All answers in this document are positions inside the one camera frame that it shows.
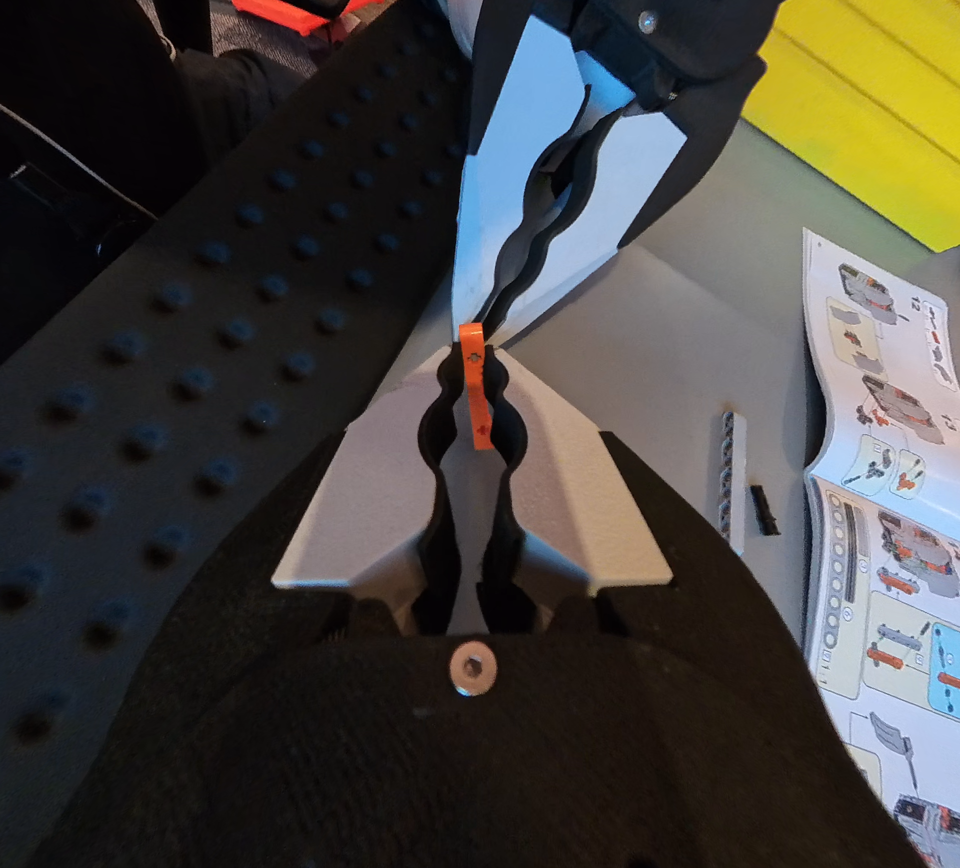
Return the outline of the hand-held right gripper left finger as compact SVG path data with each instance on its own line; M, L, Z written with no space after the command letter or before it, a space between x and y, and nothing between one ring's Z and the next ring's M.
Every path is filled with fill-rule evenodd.
M450 504L417 434L460 349L438 350L346 429L271 583L384 602L404 634L447 634L460 580Z

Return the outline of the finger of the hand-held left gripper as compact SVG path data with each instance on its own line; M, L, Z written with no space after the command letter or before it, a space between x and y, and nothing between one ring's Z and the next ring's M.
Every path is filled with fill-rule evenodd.
M531 15L478 149L462 168L451 291L453 337L474 322L497 288L498 257L521 227L524 198L541 158L569 132L581 135L591 86L570 37Z
M665 113L631 106L594 125L576 152L565 202L486 313L488 343L518 334L615 255L686 139Z

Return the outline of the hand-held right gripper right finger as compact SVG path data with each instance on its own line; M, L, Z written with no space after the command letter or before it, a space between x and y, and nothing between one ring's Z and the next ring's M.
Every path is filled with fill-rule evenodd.
M504 351L488 350L491 442L505 462L478 600L493 633L529 633L570 597L665 585L666 558L601 432Z

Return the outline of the orange toothed brick piece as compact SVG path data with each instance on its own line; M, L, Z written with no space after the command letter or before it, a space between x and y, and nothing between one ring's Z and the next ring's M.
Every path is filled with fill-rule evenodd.
M490 451L495 446L491 438L493 419L485 393L486 341L482 323L461 324L459 340L474 449Z

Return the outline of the grey desk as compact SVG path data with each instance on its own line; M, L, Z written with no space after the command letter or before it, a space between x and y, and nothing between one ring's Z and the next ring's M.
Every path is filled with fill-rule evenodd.
M826 421L802 319L804 227L945 299L958 349L958 249L926 249L746 121L687 197L506 346L711 522L722 414L745 417L748 475L780 536L748 518L743 558L799 643L803 471Z

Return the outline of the long grey holed beam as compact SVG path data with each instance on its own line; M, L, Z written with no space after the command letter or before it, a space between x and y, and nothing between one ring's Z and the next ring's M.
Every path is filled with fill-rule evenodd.
M718 531L730 548L742 556L747 518L747 424L728 410L722 420L721 472L719 475Z

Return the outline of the black connector pin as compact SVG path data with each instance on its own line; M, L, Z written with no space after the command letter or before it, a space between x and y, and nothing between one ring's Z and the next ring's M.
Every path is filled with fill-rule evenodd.
M754 514L761 534L765 537L776 537L781 534L778 521L773 514L770 502L762 485L749 485Z

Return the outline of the yellow plastic bin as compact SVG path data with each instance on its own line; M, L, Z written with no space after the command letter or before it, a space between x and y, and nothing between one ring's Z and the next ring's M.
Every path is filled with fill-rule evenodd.
M940 252L959 240L959 0L788 0L744 116Z

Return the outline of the dark studded baseplate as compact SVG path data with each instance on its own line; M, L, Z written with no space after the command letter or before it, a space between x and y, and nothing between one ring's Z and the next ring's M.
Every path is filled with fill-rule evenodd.
M356 417L448 271L449 31L398 0L2 366L2 866L198 567Z

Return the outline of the building instruction booklet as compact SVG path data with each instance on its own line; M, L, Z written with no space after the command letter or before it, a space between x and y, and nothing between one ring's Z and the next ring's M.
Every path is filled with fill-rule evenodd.
M946 302L803 230L825 400L805 646L855 764L927 866L959 864L959 389Z

